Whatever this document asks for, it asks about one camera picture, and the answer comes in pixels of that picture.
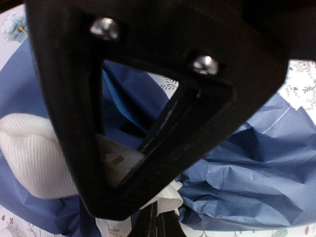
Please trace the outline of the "blue wrapping paper sheet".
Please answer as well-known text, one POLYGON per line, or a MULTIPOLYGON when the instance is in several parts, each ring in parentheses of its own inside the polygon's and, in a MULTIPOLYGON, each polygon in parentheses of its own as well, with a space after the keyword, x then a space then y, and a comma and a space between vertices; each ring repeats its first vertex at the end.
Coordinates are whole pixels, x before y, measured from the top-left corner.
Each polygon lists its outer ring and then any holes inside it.
MULTIPOLYGON (((47 119, 28 41, 0 62, 0 119, 29 114, 47 119)), ((177 178, 180 220, 205 231, 276 229, 316 221, 316 65, 293 60, 285 84, 227 141, 177 178)), ((107 222, 85 217, 79 197, 41 199, 15 178, 0 150, 0 204, 25 220, 22 236, 107 235, 107 222)))

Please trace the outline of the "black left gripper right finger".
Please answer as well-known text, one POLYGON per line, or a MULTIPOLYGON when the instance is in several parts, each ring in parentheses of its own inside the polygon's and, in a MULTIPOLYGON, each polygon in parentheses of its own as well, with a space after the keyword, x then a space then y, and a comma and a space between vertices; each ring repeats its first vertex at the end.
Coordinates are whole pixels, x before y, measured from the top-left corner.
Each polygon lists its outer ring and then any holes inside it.
POLYGON ((186 237, 174 212, 165 212, 158 216, 158 237, 186 237))

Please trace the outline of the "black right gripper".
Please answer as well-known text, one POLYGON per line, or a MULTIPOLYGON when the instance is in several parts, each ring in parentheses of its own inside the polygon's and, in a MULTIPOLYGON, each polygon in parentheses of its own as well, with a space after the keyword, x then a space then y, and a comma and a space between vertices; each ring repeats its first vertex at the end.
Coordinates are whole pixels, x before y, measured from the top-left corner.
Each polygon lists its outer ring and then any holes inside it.
POLYGON ((244 0, 243 22, 273 59, 316 60, 314 0, 244 0))

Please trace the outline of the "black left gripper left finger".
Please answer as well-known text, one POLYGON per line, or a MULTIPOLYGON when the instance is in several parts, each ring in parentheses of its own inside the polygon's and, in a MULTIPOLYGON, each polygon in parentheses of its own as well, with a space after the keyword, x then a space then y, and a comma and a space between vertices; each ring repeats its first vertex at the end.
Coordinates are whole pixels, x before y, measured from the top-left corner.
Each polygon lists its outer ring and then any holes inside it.
POLYGON ((135 223, 135 237, 155 237, 157 232, 157 204, 152 203, 142 209, 135 223))

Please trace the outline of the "clear plastic wrap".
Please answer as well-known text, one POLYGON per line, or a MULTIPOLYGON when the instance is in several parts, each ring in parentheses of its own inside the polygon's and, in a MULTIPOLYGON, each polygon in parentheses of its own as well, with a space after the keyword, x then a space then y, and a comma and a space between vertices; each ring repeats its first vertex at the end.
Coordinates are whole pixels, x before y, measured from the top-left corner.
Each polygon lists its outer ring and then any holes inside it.
MULTIPOLYGON (((115 188, 143 159, 143 155, 103 135, 97 136, 101 166, 106 181, 115 188)), ((68 198, 78 195, 50 120, 29 114, 10 114, 0 121, 0 148, 17 181, 34 197, 68 198)), ((158 216, 165 212, 179 215, 183 200, 179 182, 173 181, 141 207, 157 204, 158 216)))

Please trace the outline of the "floral patterned tablecloth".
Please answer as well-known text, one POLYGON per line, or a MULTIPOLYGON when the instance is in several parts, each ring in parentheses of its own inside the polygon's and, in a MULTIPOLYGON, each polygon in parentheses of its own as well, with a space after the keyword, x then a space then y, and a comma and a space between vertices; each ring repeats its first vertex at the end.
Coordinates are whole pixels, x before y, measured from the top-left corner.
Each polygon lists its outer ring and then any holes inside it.
POLYGON ((315 1, 24 5, 2 25, 2 236, 315 234, 315 1))

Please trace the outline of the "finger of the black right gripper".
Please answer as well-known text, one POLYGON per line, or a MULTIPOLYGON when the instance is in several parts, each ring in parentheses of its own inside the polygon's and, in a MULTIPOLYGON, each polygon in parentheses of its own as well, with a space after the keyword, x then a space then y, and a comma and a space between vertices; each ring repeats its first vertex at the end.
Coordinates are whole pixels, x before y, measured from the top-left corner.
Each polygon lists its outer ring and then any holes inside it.
POLYGON ((250 118, 287 58, 273 0, 28 0, 41 90, 89 214, 135 213, 250 118))

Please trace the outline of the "pale blue fake flower stem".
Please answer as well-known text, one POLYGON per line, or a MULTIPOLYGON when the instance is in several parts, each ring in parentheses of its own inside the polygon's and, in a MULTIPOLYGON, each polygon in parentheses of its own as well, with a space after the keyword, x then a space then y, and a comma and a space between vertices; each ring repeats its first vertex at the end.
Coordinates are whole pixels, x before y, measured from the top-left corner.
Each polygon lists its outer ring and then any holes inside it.
POLYGON ((29 36, 25 12, 17 11, 9 14, 0 30, 6 41, 23 43, 29 36))

